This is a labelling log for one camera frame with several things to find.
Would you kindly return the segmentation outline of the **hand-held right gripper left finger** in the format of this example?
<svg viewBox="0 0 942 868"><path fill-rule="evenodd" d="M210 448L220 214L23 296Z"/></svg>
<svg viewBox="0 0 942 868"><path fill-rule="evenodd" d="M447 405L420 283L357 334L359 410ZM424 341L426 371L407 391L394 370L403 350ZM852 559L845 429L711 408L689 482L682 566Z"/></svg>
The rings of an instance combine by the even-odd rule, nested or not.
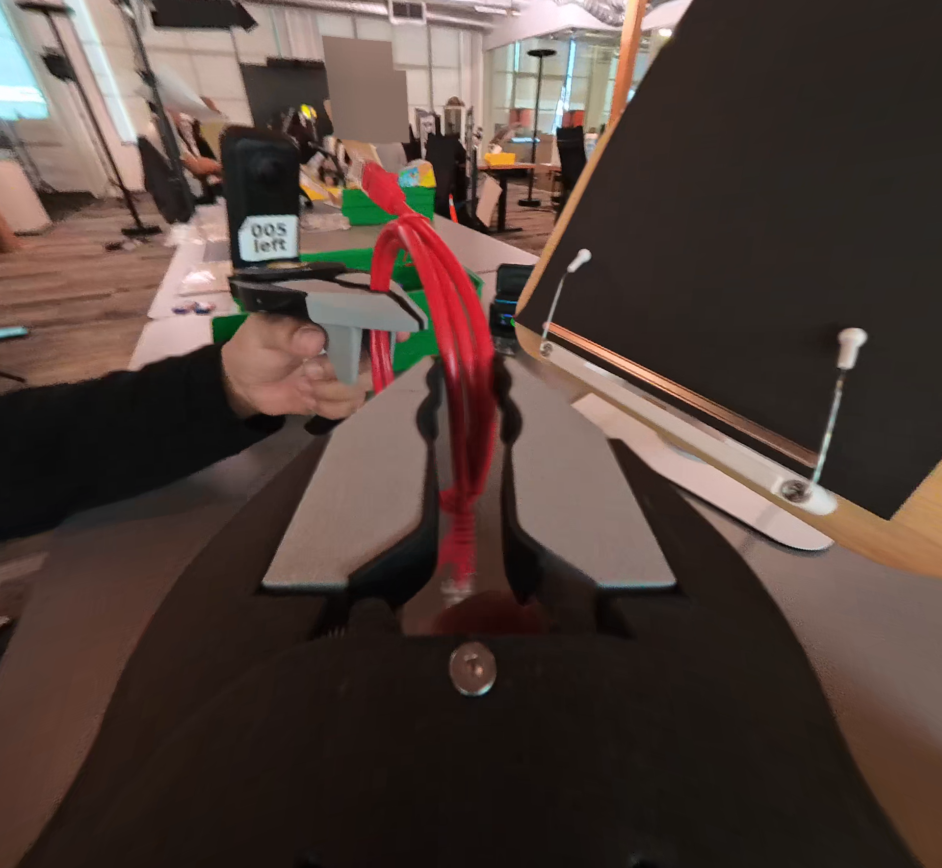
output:
<svg viewBox="0 0 942 868"><path fill-rule="evenodd" d="M430 357L333 431L263 578L270 594L411 600L436 571L443 382Z"/></svg>

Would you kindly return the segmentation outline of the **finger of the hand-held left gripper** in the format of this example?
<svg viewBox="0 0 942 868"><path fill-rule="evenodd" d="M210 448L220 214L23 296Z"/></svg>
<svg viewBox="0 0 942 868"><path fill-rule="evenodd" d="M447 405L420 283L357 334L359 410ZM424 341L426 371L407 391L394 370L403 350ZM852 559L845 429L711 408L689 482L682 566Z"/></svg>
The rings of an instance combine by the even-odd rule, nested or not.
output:
<svg viewBox="0 0 942 868"><path fill-rule="evenodd" d="M426 324L426 312L409 292L399 283L391 281L388 289L374 288L369 273L364 271L345 270L334 277L334 282L348 288L362 288L373 297L386 296L394 300L398 307L412 317L414 324Z"/></svg>
<svg viewBox="0 0 942 868"><path fill-rule="evenodd" d="M365 332L423 332L429 317L398 283L387 290L369 283L305 283L309 319L326 334L325 350L337 380L352 385L361 373Z"/></svg>

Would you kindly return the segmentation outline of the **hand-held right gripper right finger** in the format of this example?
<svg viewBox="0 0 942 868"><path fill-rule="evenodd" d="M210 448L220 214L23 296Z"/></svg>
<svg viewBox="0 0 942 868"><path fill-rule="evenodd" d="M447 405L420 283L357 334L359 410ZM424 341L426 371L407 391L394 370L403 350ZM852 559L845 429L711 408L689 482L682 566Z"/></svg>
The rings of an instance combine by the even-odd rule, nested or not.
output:
<svg viewBox="0 0 942 868"><path fill-rule="evenodd" d="M495 367L504 569L521 600L677 579L603 431L514 358Z"/></svg>

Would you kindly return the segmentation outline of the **green plastic bin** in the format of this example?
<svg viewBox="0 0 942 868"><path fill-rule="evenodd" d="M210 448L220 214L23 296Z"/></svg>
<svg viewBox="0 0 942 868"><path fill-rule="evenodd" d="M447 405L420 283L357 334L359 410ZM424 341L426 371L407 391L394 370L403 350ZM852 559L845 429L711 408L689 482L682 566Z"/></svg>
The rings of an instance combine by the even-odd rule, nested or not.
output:
<svg viewBox="0 0 942 868"><path fill-rule="evenodd" d="M434 217L436 189L432 187L411 186L402 190L409 208L429 221ZM343 188L340 196L340 211L350 226L383 225L394 219L359 188Z"/></svg>
<svg viewBox="0 0 942 868"><path fill-rule="evenodd" d="M367 248L330 250L318 253L302 253L301 262L342 262L348 271L370 273L372 250ZM404 250L396 255L392 281L412 299L429 318L429 327L423 332L413 334L407 341L396 344L393 350L394 375L408 371L424 357L436 357L439 354L437 340L432 323L428 296L424 290L418 270L411 256ZM211 335L214 344L229 341L242 325L246 313L240 307L234 314L217 316L211 320Z"/></svg>

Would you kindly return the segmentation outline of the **person's left hand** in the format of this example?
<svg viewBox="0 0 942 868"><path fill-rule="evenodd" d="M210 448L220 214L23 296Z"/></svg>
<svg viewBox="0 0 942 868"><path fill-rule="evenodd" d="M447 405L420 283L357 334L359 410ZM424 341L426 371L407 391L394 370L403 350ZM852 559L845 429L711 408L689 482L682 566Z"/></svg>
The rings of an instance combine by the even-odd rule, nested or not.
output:
<svg viewBox="0 0 942 868"><path fill-rule="evenodd" d="M353 384L340 381L326 344L326 333L314 323L250 314L220 352L229 406L242 419L347 419L366 403L366 374Z"/></svg>

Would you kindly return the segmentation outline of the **black light stand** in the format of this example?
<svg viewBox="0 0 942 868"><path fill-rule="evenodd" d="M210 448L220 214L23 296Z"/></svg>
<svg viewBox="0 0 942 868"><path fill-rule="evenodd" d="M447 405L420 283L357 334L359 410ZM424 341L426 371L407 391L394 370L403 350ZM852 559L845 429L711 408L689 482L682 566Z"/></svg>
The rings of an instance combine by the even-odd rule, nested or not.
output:
<svg viewBox="0 0 942 868"><path fill-rule="evenodd" d="M124 31L131 36L131 44L139 45L138 28L135 22L135 14L131 0L109 0L120 12ZM116 137L123 146L130 146L131 136L137 136L137 128L133 121L130 111L127 110L123 88L119 80L120 74L114 69L112 58L108 58L108 70L110 74L110 102L109 115L112 125L115 129ZM133 192L128 188L124 179L124 169L116 161L115 156L109 151L110 166L113 175L113 182L117 186L124 201L132 224L129 227L122 228L124 237L134 243L148 243L154 236L161 233L161 228L155 224L147 224L142 219L135 204Z"/></svg>

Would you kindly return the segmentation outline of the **black battery charger case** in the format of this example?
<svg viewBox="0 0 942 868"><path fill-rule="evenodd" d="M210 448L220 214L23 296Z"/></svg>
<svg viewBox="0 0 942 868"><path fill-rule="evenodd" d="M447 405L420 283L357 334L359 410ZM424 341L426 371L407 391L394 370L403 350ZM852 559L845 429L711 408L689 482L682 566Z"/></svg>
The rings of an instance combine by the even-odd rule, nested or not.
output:
<svg viewBox="0 0 942 868"><path fill-rule="evenodd" d="M492 342L499 355L512 356L519 348L515 315L532 270L533 265L515 263L503 263L497 268L488 318Z"/></svg>

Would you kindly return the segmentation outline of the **black overhead panel light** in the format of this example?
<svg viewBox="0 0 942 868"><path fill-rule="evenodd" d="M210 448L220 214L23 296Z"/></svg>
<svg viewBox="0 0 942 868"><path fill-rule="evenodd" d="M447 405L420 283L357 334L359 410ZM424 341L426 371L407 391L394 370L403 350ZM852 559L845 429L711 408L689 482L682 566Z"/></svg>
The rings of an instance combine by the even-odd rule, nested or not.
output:
<svg viewBox="0 0 942 868"><path fill-rule="evenodd" d="M237 0L149 0L149 12L159 29L252 32L258 25Z"/></svg>

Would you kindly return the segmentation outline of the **white-tipped page holder pin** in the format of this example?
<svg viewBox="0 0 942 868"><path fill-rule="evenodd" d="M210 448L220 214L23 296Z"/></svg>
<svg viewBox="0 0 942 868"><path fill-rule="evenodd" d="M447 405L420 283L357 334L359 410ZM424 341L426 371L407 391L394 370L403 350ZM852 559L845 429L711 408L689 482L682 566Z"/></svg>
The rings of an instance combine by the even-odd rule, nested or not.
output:
<svg viewBox="0 0 942 868"><path fill-rule="evenodd" d="M837 502L827 490L820 486L820 479L837 426L846 380L854 369L867 338L867 333L860 328L843 329L837 334L836 383L826 424L819 441L814 468L809 477L790 478L783 481L778 489L778 495L788 504L816 516L826 516L837 509Z"/></svg>
<svg viewBox="0 0 942 868"><path fill-rule="evenodd" d="M548 358L552 353L553 344L549 341L550 330L551 330L551 326L553 324L553 321L556 315L556 311L558 309L559 299L561 297L561 293L567 279L572 274L577 273L588 262L591 262L592 258L593 258L593 254L591 250L584 249L584 248L580 249L575 255L575 257L573 258L573 260L567 264L564 272L559 277L559 282L556 286L554 295L550 302L546 319L544 320L543 326L542 326L540 344L539 344L539 354L541 357Z"/></svg>

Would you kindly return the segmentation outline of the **black office chair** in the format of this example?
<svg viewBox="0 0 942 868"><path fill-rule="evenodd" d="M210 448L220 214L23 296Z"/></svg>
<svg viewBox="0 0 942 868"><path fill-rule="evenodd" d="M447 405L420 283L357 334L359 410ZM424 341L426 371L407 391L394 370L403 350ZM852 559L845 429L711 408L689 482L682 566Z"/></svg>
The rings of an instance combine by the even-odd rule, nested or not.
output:
<svg viewBox="0 0 942 868"><path fill-rule="evenodd" d="M584 130L581 125L563 126L557 130L560 194L556 218L562 214L586 165Z"/></svg>

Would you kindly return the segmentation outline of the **black floor lamp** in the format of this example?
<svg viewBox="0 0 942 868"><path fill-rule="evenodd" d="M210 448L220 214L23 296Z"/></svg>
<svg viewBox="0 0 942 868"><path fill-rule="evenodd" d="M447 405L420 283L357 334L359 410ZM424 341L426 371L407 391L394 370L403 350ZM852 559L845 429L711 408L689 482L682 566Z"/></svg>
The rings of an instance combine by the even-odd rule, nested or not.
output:
<svg viewBox="0 0 942 868"><path fill-rule="evenodd" d="M553 57L556 54L555 49L553 48L533 48L528 50L527 55L534 58L537 63L537 82L535 89L535 98L534 98L534 109L533 109L533 119L532 119L532 132L531 132L531 152L529 160L529 170L527 174L527 189L526 196L519 200L518 204L520 207L527 210L534 210L541 206L541 201L536 199L533 196L534 183L535 183L535 173L536 173L536 153L537 153L537 144L539 136L539 116L540 116L540 104L541 97L543 92L543 81L544 81L544 68L545 61L548 57Z"/></svg>

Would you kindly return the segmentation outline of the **black wooden book stand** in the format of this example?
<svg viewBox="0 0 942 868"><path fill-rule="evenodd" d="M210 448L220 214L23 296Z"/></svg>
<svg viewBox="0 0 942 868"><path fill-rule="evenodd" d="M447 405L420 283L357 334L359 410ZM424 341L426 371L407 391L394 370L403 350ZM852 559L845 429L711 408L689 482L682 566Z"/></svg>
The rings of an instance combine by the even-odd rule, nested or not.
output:
<svg viewBox="0 0 942 868"><path fill-rule="evenodd" d="M606 130L516 317L540 360L684 410L784 474L815 465L837 334L847 377L816 516L856 554L940 576L940 0L692 0Z"/></svg>

